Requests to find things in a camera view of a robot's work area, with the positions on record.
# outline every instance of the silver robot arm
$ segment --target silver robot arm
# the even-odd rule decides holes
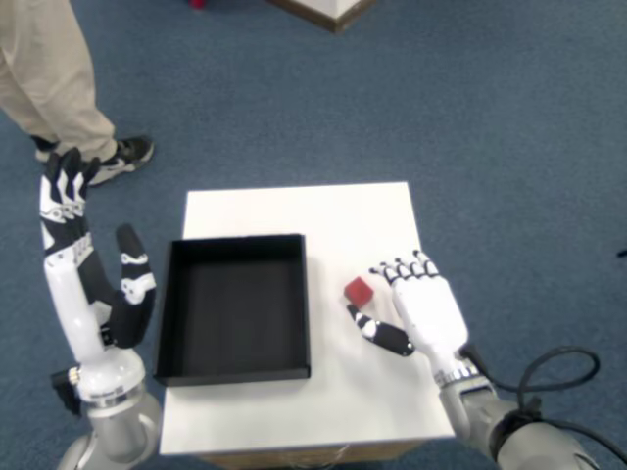
[[[52,155],[41,178],[44,271],[77,366],[52,376],[72,413],[85,403],[94,431],[66,453],[61,470],[122,470],[148,458],[161,426],[157,401],[145,392],[144,364],[132,349],[143,339],[155,302],[148,257],[130,225],[118,229],[121,288],[107,280],[84,217],[97,161],[78,150]]]
[[[465,322],[449,283],[425,254],[416,251],[412,258],[383,262],[370,272],[391,286],[405,337],[402,330],[363,315],[354,305],[349,312],[372,343],[403,356],[416,350],[428,358],[458,439],[504,470],[599,470],[577,441],[540,419],[537,399],[500,399],[486,374],[459,354],[468,341]]]

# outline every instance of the black robotic finger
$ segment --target black robotic finger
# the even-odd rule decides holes
[[[74,179],[80,173],[80,166],[80,152],[78,149],[67,151],[61,158],[61,171],[57,179],[57,189],[63,202],[64,217],[75,242],[83,236],[82,224],[76,215],[74,201]]]
[[[413,354],[413,345],[405,331],[364,315],[355,305],[348,305],[347,309],[360,328],[362,336],[368,341],[394,354],[402,356]]]
[[[76,188],[76,191],[83,202],[87,199],[87,188],[89,187],[89,183],[92,179],[94,179],[99,169],[100,159],[93,159],[82,164],[82,181],[80,181],[80,185]]]
[[[413,252],[413,255],[418,260],[418,263],[422,265],[422,268],[424,269],[424,273],[427,276],[437,277],[440,275],[440,272],[438,271],[438,268],[436,267],[435,263],[421,250],[415,250]]]
[[[39,194],[39,216],[46,257],[53,254],[64,257],[65,254],[60,252],[73,243],[72,231],[64,216],[63,201],[57,187],[60,172],[61,158],[52,154],[41,177]]]
[[[405,264],[405,262],[402,259],[396,258],[395,262],[397,263],[396,272],[399,274],[399,276],[401,276],[406,281],[410,279],[411,277],[414,277],[413,273],[410,270],[410,267],[407,264]]]
[[[144,246],[132,225],[127,223],[118,227],[116,238],[121,253],[122,289],[126,291],[124,282],[127,285],[140,282],[142,278],[146,279],[146,276],[152,276],[152,270]]]
[[[121,290],[116,291],[109,319],[119,348],[132,348],[144,338],[155,305],[155,277],[144,247],[129,224],[116,232],[121,252]]]
[[[394,284],[395,281],[402,278],[402,276],[399,275],[396,269],[388,265],[388,263],[385,261],[381,262],[381,265],[379,267],[372,267],[369,272],[370,274],[378,274],[380,276],[383,276],[385,280],[388,281],[389,285]]]
[[[154,304],[155,289],[146,292],[144,301],[138,305],[130,304],[124,292],[116,291],[108,326],[118,348],[133,348],[141,343],[148,329]]]

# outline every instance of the black cable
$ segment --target black cable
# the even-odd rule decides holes
[[[567,354],[583,354],[589,357],[592,362],[592,368],[582,375],[581,377],[577,377],[573,380],[568,380],[565,382],[556,382],[554,384],[547,385],[528,385],[529,381],[533,374],[544,364],[549,362],[551,359],[558,357],[560,355]],[[524,394],[528,392],[555,392],[558,390],[566,390],[571,389],[573,387],[577,387],[579,385],[585,384],[586,382],[592,380],[592,378],[597,375],[599,369],[601,368],[601,361],[599,360],[599,356],[590,350],[586,350],[585,348],[580,348],[578,346],[560,346],[558,348],[554,348],[548,352],[545,352],[536,360],[531,362],[525,369],[522,377],[520,378],[520,383],[518,387],[515,387],[513,390],[509,390],[510,392],[516,392],[516,397],[518,399],[518,407],[520,409],[525,407]]]
[[[544,354],[539,356],[537,359],[535,359],[533,362],[531,362],[531,364],[529,364],[525,368],[525,371],[522,374],[522,377],[520,378],[520,381],[518,382],[518,385],[516,387],[514,387],[513,385],[506,384],[504,382],[501,382],[495,379],[494,377],[492,377],[490,373],[488,372],[488,369],[485,363],[483,362],[483,359],[479,355],[479,352],[477,351],[476,348],[474,348],[473,345],[467,345],[466,347],[464,347],[462,350],[459,351],[459,354],[463,357],[467,357],[468,359],[470,359],[470,361],[472,361],[474,365],[477,367],[477,370],[479,370],[480,373],[485,375],[486,378],[490,380],[490,382],[492,382],[496,387],[506,390],[508,392],[516,393],[516,398],[518,401],[518,412],[522,412],[522,413],[529,412],[530,416],[531,416],[531,413],[534,413],[533,421],[535,422],[544,422],[552,426],[555,426],[559,429],[571,431],[571,432],[586,436],[587,438],[592,439],[593,441],[596,441],[598,444],[607,448],[611,453],[613,453],[617,458],[619,458],[625,465],[627,465],[627,453],[621,450],[619,446],[617,446],[615,443],[610,441],[608,438],[598,434],[597,432],[591,429],[581,426],[579,424],[571,423],[569,421],[560,421],[556,419],[543,418],[539,413],[541,401],[538,397],[533,397],[530,401],[525,401],[524,396],[526,393],[555,392],[559,390],[566,390],[566,389],[570,389],[570,388],[585,384],[586,382],[592,380],[593,377],[597,375],[597,373],[599,372],[599,369],[601,368],[601,361],[599,360],[599,356],[595,352],[587,350],[585,348],[578,347],[578,346],[562,346],[562,347],[549,350],[548,352],[545,352]],[[564,382],[556,382],[556,383],[546,384],[546,385],[529,385],[531,378],[540,367],[542,367],[544,364],[549,362],[551,359],[554,359],[555,357],[558,357],[561,355],[567,355],[567,354],[582,354],[582,355],[587,356],[592,361],[592,367],[585,374],[572,380],[568,380]]]
[[[610,441],[608,438],[602,436],[601,434],[593,431],[592,429],[588,429],[585,426],[571,423],[569,421],[560,421],[557,419],[543,419],[542,421],[547,424],[551,424],[556,428],[572,431],[573,433],[581,434],[583,436],[586,436],[587,438],[592,439],[593,441],[596,441],[597,443],[604,446],[611,453],[616,455],[616,457],[618,457],[625,465],[627,465],[627,454],[623,452],[621,448],[615,443]]]

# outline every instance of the person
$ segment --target person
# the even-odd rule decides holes
[[[36,145],[35,157],[76,147],[101,166],[91,185],[153,155],[145,136],[116,140],[96,107],[94,70],[69,0],[0,0],[0,108]]]

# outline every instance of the black box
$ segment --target black box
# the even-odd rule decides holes
[[[172,242],[164,289],[162,384],[310,377],[304,236]]]

